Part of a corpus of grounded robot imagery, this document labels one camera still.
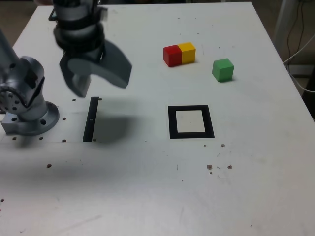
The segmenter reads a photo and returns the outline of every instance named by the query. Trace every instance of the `gray floor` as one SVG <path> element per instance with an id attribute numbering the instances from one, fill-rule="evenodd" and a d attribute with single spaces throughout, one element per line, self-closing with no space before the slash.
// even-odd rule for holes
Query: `gray floor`
<path id="1" fill-rule="evenodd" d="M 219 2 L 220 0 L 194 0 L 196 2 Z M 270 37 L 272 37 L 276 25 L 279 9 L 282 0 L 252 0 L 251 1 Z M 33 2 L 19 1 L 0 1 L 0 28 L 8 38 L 11 45 L 14 45 L 23 28 L 36 9 Z M 315 1 L 305 4 L 304 8 L 305 30 L 302 39 L 302 45 L 315 33 Z M 290 47 L 296 51 L 301 33 L 301 17 L 290 38 Z M 294 61 L 294 64 L 315 64 L 315 40 L 300 53 Z M 282 60 L 288 58 L 288 49 L 286 42 L 283 42 L 283 49 L 280 52 Z"/>

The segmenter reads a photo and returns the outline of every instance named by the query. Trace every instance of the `yellow cube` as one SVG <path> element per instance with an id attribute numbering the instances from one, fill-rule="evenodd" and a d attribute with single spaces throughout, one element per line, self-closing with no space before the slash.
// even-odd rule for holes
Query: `yellow cube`
<path id="1" fill-rule="evenodd" d="M 178 47 L 182 50 L 182 64 L 195 61 L 196 49 L 192 43 L 178 44 Z"/>

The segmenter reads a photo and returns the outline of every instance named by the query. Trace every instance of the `black square outline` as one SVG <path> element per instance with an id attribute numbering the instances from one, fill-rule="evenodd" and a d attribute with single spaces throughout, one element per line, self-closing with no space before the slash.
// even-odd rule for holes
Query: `black square outline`
<path id="1" fill-rule="evenodd" d="M 177 130 L 176 111 L 201 111 L 205 132 L 179 133 Z M 168 123 L 170 139 L 198 139 L 215 137 L 208 105 L 168 106 Z"/>

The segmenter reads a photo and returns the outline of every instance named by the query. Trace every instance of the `cable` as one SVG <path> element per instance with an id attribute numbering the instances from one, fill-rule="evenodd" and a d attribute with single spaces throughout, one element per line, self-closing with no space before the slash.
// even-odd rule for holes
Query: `cable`
<path id="1" fill-rule="evenodd" d="M 299 50 L 297 51 L 293 56 L 289 57 L 288 59 L 286 59 L 283 63 L 285 64 L 288 60 L 290 60 L 291 58 L 295 57 L 297 54 L 299 54 L 311 41 L 312 39 L 315 37 L 315 34 L 310 38 L 310 40 Z"/>
<path id="2" fill-rule="evenodd" d="M 297 83 L 297 85 L 298 85 L 301 89 L 303 89 L 303 90 L 306 91 L 306 92 L 315 93 L 315 91 L 310 91 L 310 90 L 307 90 L 307 89 L 303 88 L 302 85 L 300 85 L 300 83 L 293 77 L 293 75 L 291 75 L 291 73 L 289 73 L 289 75 L 290 75 L 290 77 Z"/>
<path id="3" fill-rule="evenodd" d="M 287 35 L 287 38 L 286 38 L 286 45 L 287 45 L 287 48 L 289 50 L 289 58 L 291 57 L 291 50 L 290 50 L 290 45 L 289 45 L 289 39 L 290 39 L 290 35 L 291 35 L 291 33 L 292 33 L 293 29 L 294 29 L 294 26 L 295 26 L 295 24 L 296 24 L 296 22 L 297 22 L 297 20 L 299 18 L 299 7 L 300 7 L 300 4 L 301 4 L 301 2 L 299 2 L 299 4 L 297 5 L 296 18 L 295 18 L 294 23 L 293 23 L 293 25 L 292 25 L 292 27 L 290 29 L 290 32 L 289 32 L 289 34 Z M 290 61 L 288 62 L 287 66 L 286 66 L 286 69 L 290 72 Z"/>
<path id="4" fill-rule="evenodd" d="M 301 6 L 302 32 L 301 32 L 300 41 L 299 41 L 299 44 L 298 44 L 298 46 L 297 46 L 297 50 L 296 50 L 296 51 L 298 51 L 298 50 L 300 49 L 301 41 L 302 41 L 302 37 L 303 37 L 303 33 L 304 33 L 304 16 L 303 16 L 303 6 L 304 6 L 304 3 L 305 3 L 305 2 L 303 2 L 303 3 L 302 3 L 302 6 Z"/>

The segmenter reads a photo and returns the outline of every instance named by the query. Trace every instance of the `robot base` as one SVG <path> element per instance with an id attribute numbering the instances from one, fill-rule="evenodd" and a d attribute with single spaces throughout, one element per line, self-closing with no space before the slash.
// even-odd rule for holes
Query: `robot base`
<path id="1" fill-rule="evenodd" d="M 46 114 L 32 121 L 23 121 L 17 115 L 6 113 L 2 121 L 5 132 L 33 136 L 50 130 L 59 120 L 59 111 L 57 106 L 51 102 L 46 102 L 46 105 L 48 108 Z"/>

